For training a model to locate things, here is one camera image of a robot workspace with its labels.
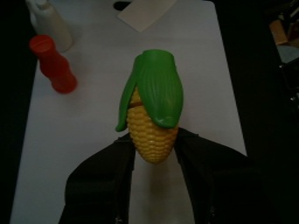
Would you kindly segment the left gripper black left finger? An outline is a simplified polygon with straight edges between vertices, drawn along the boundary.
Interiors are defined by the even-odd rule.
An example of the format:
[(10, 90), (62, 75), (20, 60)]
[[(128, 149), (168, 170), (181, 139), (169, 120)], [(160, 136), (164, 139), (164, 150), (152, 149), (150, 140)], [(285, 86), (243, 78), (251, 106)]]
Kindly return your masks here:
[(128, 224), (134, 157), (124, 135), (81, 162), (66, 180), (58, 224)]

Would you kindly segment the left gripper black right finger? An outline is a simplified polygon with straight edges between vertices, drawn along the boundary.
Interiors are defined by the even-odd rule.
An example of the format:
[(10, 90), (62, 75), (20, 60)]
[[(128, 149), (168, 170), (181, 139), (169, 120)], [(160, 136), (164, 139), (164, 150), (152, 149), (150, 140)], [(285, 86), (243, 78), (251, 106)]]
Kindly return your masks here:
[(173, 148), (194, 224), (281, 224), (247, 156), (186, 129), (178, 129)]

